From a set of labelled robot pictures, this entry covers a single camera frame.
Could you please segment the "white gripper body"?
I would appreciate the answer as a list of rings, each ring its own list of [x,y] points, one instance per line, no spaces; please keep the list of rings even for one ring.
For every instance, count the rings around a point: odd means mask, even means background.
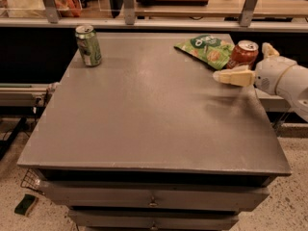
[[[276,85],[288,68],[296,61],[283,56],[271,56],[256,64],[255,86],[270,95],[275,94]]]

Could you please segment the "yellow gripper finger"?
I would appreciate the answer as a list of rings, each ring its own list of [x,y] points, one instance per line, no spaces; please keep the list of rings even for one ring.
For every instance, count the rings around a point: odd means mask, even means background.
[[[255,82],[255,72],[249,69],[245,64],[236,66],[232,69],[215,71],[213,73],[213,78],[219,83],[238,87],[248,87]]]
[[[268,42],[262,44],[262,53],[265,59],[278,57],[280,53]]]

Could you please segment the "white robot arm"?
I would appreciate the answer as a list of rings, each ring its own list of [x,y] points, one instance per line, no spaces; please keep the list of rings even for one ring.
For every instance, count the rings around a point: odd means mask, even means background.
[[[270,43],[262,44],[264,59],[249,70],[247,64],[215,71],[213,78],[223,84],[257,89],[285,99],[291,109],[308,121],[308,69],[283,57]]]

